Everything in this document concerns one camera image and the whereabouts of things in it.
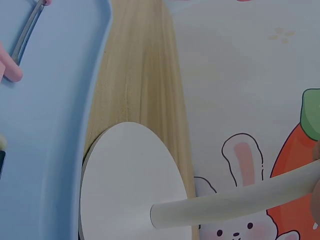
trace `black object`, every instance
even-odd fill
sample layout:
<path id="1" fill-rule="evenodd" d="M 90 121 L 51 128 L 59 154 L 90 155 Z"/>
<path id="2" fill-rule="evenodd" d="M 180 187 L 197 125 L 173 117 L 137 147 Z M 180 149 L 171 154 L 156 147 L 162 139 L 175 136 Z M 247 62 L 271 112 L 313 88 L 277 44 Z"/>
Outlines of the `black object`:
<path id="1" fill-rule="evenodd" d="M 0 178 L 1 178 L 2 167 L 4 166 L 5 157 L 6 157 L 6 152 L 0 150 Z"/>

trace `blue plastic tray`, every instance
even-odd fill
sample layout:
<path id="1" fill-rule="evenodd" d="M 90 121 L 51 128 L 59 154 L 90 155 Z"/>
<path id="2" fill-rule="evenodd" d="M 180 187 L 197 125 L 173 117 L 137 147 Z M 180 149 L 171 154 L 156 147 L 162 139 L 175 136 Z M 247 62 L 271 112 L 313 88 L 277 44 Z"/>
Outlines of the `blue plastic tray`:
<path id="1" fill-rule="evenodd" d="M 11 53 L 34 0 L 0 1 L 0 41 Z M 91 102 L 112 22 L 108 0 L 53 0 L 20 64 L 0 84 L 0 239 L 76 240 Z"/>

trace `finger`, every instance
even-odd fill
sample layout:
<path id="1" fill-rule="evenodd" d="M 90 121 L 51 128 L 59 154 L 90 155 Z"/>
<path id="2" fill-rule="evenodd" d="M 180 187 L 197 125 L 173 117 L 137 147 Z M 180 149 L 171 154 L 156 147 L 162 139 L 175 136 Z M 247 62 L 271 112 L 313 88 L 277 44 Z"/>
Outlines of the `finger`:
<path id="1" fill-rule="evenodd" d="M 314 221 L 320 225 L 320 181 L 316 183 L 313 189 L 310 210 Z"/>
<path id="2" fill-rule="evenodd" d="M 312 159 L 314 161 L 320 159 L 320 141 L 318 141 L 312 149 Z"/>

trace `bunny eye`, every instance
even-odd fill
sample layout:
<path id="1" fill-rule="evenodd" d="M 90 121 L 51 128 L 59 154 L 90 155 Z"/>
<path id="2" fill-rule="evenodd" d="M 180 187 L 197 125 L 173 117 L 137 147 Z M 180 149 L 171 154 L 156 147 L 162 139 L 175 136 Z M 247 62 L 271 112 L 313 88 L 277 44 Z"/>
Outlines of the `bunny eye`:
<path id="1" fill-rule="evenodd" d="M 248 228 L 248 229 L 252 229 L 253 226 L 254 226 L 254 224 L 253 224 L 252 222 L 249 222 L 248 225 L 247 225 L 247 228 Z"/>
<path id="2" fill-rule="evenodd" d="M 219 230 L 216 232 L 216 234 L 217 234 L 218 237 L 220 237 L 220 236 L 222 235 L 222 233 L 223 233 L 223 232 L 222 232 L 221 229 L 219 229 Z"/>

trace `bunny face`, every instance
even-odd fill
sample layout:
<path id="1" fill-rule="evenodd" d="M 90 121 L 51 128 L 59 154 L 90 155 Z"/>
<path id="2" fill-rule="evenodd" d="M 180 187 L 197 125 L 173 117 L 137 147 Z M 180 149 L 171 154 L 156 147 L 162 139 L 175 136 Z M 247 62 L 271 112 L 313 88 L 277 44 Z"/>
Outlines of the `bunny face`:
<path id="1" fill-rule="evenodd" d="M 230 177 L 234 185 L 219 192 L 227 192 L 235 187 L 245 187 L 261 182 L 264 159 L 257 141 L 247 133 L 238 133 L 228 138 L 222 145 L 221 154 L 227 161 Z M 217 193 L 204 177 L 194 177 L 197 196 Z M 261 211 L 226 221 L 204 224 L 200 229 L 202 240 L 299 240 L 296 231 L 287 232 L 277 238 L 278 229 L 267 211 Z"/>
<path id="2" fill-rule="evenodd" d="M 275 240 L 277 227 L 265 211 L 202 225 L 203 240 Z"/>

